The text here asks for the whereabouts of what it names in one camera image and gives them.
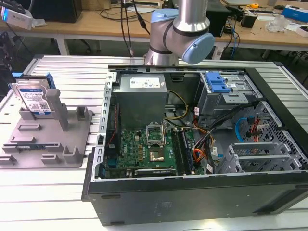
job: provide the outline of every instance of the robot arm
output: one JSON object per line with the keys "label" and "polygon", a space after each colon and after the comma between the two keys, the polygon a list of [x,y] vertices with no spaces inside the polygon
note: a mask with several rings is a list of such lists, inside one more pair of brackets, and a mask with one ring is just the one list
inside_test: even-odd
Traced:
{"label": "robot arm", "polygon": [[178,65],[178,57],[197,64],[207,57],[215,42],[208,32],[207,1],[179,0],[179,10],[153,12],[146,65]]}

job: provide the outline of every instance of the white table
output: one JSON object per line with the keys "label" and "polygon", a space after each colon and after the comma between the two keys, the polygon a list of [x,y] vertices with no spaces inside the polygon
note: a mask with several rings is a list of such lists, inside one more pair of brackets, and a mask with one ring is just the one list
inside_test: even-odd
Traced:
{"label": "white table", "polygon": [[[92,125],[87,141],[85,158],[82,167],[77,169],[58,170],[3,170],[0,171],[0,230],[1,231],[49,231],[49,230],[109,230],[109,231],[144,231],[144,230],[308,230],[308,199],[291,207],[276,216],[245,218],[224,218],[170,223],[141,224],[129,226],[103,227],[90,202],[82,202],[81,191],[84,182],[87,156],[96,141],[98,119],[101,111],[105,73],[108,64],[142,64],[142,59],[120,57],[91,56],[44,56],[33,60],[25,70],[26,74],[44,75],[50,72],[55,85],[61,91],[61,101],[68,109],[85,104],[94,112]],[[273,90],[285,99],[285,102],[299,100],[294,107],[298,116],[307,116],[308,100],[300,94],[300,86],[294,87],[290,94],[286,88],[279,88],[275,83],[290,86],[297,83],[284,69],[273,63],[247,61],[206,61],[201,65],[219,64],[232,66],[241,64],[255,67],[272,85]],[[0,144],[5,142],[10,130],[19,119],[20,101],[9,94],[0,103]]]}

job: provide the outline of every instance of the blue box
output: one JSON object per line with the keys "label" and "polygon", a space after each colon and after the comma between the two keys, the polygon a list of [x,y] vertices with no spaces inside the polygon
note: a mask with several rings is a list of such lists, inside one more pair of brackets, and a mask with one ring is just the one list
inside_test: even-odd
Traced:
{"label": "blue box", "polygon": [[291,18],[304,23],[308,22],[308,10],[292,8],[290,5],[286,5],[281,13],[286,18]]}

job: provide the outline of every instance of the white label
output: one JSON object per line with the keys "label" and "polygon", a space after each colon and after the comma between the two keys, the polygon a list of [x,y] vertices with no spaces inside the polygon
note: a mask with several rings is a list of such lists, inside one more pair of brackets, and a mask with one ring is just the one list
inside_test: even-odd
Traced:
{"label": "white label", "polygon": [[267,128],[269,126],[269,124],[259,124],[257,126],[257,129],[263,129],[263,128]]}
{"label": "white label", "polygon": [[211,165],[207,164],[206,169],[213,173],[213,167]]}
{"label": "white label", "polygon": [[217,155],[217,147],[213,147],[212,155],[218,156]]}
{"label": "white label", "polygon": [[199,115],[199,107],[194,108],[194,114],[197,116]]}
{"label": "white label", "polygon": [[228,88],[235,88],[236,87],[236,84],[234,83],[229,83],[227,84]]}
{"label": "white label", "polygon": [[159,78],[131,78],[131,88],[160,88]]}
{"label": "white label", "polygon": [[39,112],[40,114],[44,114],[44,112],[51,111],[47,101],[42,98],[44,95],[42,89],[21,88],[19,89],[19,92],[23,97],[27,108],[31,112]]}

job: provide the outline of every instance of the plastic bag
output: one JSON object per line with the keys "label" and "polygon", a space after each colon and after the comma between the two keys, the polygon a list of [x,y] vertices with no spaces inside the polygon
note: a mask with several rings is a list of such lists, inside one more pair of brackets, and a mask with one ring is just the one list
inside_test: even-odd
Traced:
{"label": "plastic bag", "polygon": [[269,21],[266,25],[265,28],[269,32],[279,32],[283,31],[286,32],[285,27],[290,24],[290,21],[285,19],[283,15],[277,16],[274,20]]}

